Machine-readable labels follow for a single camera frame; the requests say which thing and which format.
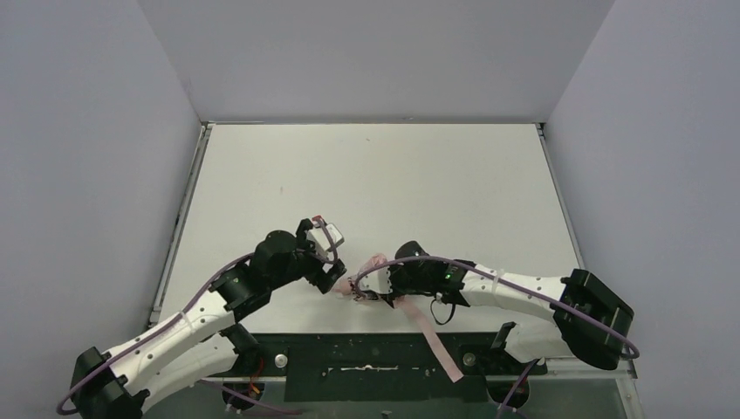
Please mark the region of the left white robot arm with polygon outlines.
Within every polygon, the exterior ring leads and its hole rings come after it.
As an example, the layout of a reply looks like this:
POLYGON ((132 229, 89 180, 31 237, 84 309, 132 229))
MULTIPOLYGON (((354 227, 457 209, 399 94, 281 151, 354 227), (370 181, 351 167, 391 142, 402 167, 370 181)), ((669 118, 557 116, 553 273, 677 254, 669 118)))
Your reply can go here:
POLYGON ((295 233, 274 230, 228 263, 178 312, 128 342, 78 356, 60 415, 140 418, 155 404, 214 374, 259 361, 259 345, 241 320, 282 286, 305 279, 328 293, 346 273, 337 227, 304 219, 295 233))

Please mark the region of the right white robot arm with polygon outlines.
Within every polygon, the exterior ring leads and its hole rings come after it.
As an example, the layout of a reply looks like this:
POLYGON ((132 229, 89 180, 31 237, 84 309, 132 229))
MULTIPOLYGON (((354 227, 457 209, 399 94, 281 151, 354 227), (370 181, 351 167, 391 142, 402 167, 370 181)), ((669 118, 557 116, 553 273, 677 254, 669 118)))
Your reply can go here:
POLYGON ((423 295, 443 304, 490 306, 539 319, 501 328, 494 349, 519 363, 575 357, 614 370, 632 348, 627 334, 634 310, 590 271, 565 276, 501 273, 463 259, 429 255, 416 241, 402 245, 387 268, 387 297, 423 295))

